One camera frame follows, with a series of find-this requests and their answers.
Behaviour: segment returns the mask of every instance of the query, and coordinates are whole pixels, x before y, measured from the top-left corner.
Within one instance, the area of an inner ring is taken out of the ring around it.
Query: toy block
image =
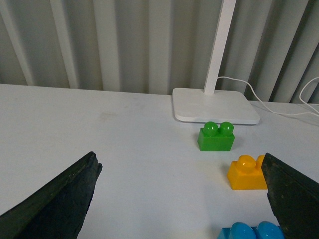
[[[198,135],[200,151],[230,151],[235,139],[233,130],[230,122],[223,122],[220,127],[214,122],[207,122]]]
[[[237,222],[231,228],[223,228],[217,239],[285,239],[281,229],[273,223],[261,222],[250,227]]]
[[[233,190],[267,189],[261,165],[264,155],[257,161],[249,155],[241,155],[238,161],[233,161],[229,167],[227,178]]]

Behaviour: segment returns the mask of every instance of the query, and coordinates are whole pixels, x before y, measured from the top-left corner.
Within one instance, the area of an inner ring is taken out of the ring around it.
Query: table surface
[[[94,151],[103,170],[79,239],[215,239],[237,221],[277,223],[267,190],[230,188],[229,165],[268,152],[318,182],[319,118],[251,104],[261,120],[235,126],[230,152],[201,152],[203,124],[177,121],[171,96],[0,85],[0,214]]]

